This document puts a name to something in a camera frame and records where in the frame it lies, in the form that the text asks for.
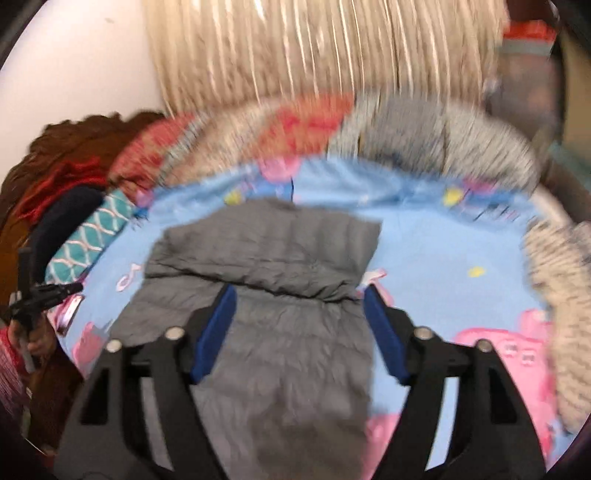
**gray puffer garment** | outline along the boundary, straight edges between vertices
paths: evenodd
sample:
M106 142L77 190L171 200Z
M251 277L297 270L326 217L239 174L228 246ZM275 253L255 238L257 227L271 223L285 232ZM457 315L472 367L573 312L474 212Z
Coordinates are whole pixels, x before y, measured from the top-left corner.
M222 282L238 306L212 373L191 388L232 480L358 480L373 338L355 288L380 226L278 200L169 229L112 337L126 345L185 325ZM144 388L155 460L170 467Z

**teal lattice pattern fabric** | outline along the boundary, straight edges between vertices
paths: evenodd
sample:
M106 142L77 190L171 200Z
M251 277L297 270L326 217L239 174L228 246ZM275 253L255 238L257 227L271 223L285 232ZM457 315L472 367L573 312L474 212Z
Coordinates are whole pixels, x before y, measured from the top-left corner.
M46 269L47 283L70 283L90 267L129 221L135 206L121 190L105 197L102 205L78 227L57 251Z

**wall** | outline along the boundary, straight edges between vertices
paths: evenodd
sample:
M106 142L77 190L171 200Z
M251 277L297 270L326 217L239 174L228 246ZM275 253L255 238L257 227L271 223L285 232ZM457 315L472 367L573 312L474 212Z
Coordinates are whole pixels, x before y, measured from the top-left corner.
M0 70L0 180L47 124L163 109L141 3L48 0L41 7Z

